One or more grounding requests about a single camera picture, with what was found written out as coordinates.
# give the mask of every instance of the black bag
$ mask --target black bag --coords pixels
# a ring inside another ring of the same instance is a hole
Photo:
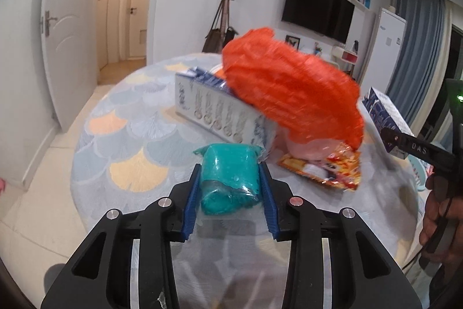
[[[224,47],[226,44],[228,44],[231,40],[235,38],[235,36],[239,34],[237,31],[235,31],[235,28],[233,27],[228,27],[227,31],[225,32],[225,39],[224,39]]]
[[[223,47],[226,46],[226,44],[228,44],[231,40],[233,40],[235,38],[235,36],[237,34],[239,34],[235,28],[233,27],[230,27],[230,2],[228,3],[228,28],[227,30],[225,31],[225,38],[224,38],[224,44],[223,44]]]
[[[212,22],[212,27],[207,37],[205,38],[205,43],[203,46],[203,53],[218,53],[221,46],[221,29],[217,28],[217,22],[222,15],[222,10],[224,9],[225,0],[221,1],[215,14],[214,22]]]

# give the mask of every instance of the cable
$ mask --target cable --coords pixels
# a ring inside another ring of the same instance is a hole
[[[445,209],[445,212],[444,212],[444,216],[443,216],[444,218],[446,218],[447,214],[449,213],[450,206],[452,205],[452,201],[453,201],[453,197],[450,197],[450,200],[449,200],[449,202],[447,204],[447,208]],[[402,267],[402,271],[404,271],[412,263],[416,262],[416,260],[418,259],[420,254],[423,252],[423,250],[427,248],[427,246],[429,244],[429,241],[430,241],[430,239],[424,244],[424,246],[420,249],[420,251],[418,251],[418,253],[415,254],[415,256],[410,260],[410,262],[408,262],[405,266]]]

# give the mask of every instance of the television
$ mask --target television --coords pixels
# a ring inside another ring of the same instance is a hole
[[[282,21],[345,44],[354,8],[348,0],[286,0]]]

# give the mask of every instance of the patterned tablecloth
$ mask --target patterned tablecloth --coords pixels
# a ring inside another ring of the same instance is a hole
[[[145,209],[172,187],[187,181],[201,161],[192,151],[221,140],[175,114],[174,74],[189,67],[211,69],[221,58],[194,54],[142,68],[116,85],[85,122],[76,147],[71,191],[90,230],[109,209]],[[361,147],[362,183],[355,192],[324,188],[276,166],[275,179],[316,207],[338,212],[354,208],[387,250],[402,263],[418,218],[414,178],[407,162],[386,155],[365,108]],[[276,243],[261,205],[227,217],[201,211],[190,239],[172,244],[174,273],[182,308],[280,308],[289,244]],[[137,307],[137,245],[131,299]]]

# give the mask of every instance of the white door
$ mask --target white door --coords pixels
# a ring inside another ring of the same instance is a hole
[[[42,0],[45,72],[64,132],[96,88],[95,14],[95,0]]]
[[[129,45],[131,57],[146,56],[146,29],[150,0],[131,0]]]
[[[96,8],[96,48],[101,70],[108,64],[108,0],[97,0]]]

